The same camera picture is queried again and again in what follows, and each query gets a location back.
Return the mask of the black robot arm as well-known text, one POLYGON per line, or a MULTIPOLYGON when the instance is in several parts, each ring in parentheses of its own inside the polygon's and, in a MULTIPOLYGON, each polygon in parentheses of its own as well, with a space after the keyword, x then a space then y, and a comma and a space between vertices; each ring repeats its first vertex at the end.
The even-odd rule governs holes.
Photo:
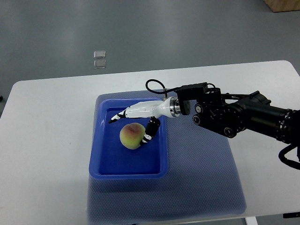
POLYGON ((271 106, 271 101, 259 91, 251 94, 221 93, 212 83, 183 85, 162 91, 146 88, 149 92, 163 94, 163 100, 139 102, 114 115, 109 123, 122 118, 149 118, 150 121, 140 144, 148 143, 157 133, 159 117, 169 118, 189 115, 192 100, 196 101, 193 122, 202 128, 234 138, 239 132, 251 131, 275 138, 287 144, 279 154, 279 160, 294 169, 299 161, 286 158, 293 149, 300 149, 300 112, 271 106))

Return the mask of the white robotic hand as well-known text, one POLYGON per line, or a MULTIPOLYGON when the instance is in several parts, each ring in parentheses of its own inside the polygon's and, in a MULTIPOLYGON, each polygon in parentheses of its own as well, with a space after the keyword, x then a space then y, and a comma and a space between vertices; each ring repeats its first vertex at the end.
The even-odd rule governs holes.
POLYGON ((161 124, 158 118, 161 116, 175 117, 175 98, 136 103, 111 117, 108 123, 114 123, 122 118, 150 118, 140 141, 140 145, 143 146, 155 137, 161 124))

